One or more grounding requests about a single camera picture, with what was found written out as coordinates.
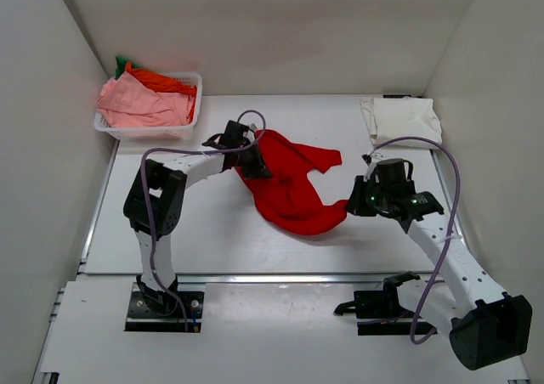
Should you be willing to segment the red t shirt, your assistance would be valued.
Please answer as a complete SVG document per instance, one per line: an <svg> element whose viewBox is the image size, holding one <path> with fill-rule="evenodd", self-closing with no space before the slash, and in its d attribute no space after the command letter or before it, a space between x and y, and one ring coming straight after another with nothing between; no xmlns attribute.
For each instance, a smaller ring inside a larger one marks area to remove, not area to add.
<svg viewBox="0 0 544 384"><path fill-rule="evenodd" d="M342 165L340 151L296 144L271 129L258 130L257 135L261 137L258 146L272 177L240 177L266 221L291 234L315 236L346 219L347 201L324 204L308 179L309 172L324 174Z"/></svg>

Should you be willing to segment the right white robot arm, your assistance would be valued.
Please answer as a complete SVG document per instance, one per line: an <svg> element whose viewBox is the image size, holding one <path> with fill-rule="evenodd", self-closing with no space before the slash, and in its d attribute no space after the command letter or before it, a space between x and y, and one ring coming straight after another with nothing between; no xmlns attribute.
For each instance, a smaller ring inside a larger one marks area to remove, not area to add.
<svg viewBox="0 0 544 384"><path fill-rule="evenodd" d="M406 235L438 268L434 282L406 271L384 279L379 291L356 291L352 302L336 313L354 313L360 331L371 334L371 321L389 322L416 316L425 328L447 336L453 353L469 370L478 370L526 352L532 307L511 296L479 265L449 229L449 218L428 191L417 192L413 165L405 159L378 161L363 157L368 168L356 177L346 210L359 217L385 217L399 223Z"/></svg>

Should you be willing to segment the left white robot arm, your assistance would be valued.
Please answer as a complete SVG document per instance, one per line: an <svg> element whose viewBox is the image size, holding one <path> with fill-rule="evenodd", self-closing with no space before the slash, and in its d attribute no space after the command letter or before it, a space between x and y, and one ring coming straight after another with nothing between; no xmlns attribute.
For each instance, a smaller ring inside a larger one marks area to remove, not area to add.
<svg viewBox="0 0 544 384"><path fill-rule="evenodd" d="M138 288L145 304L159 316L188 320L173 270L171 243L185 192L231 169L241 171L244 178L271 178L259 147L266 132L229 121L222 133L214 134L197 150L153 148L142 155L123 214L139 243L142 272L137 276Z"/></svg>

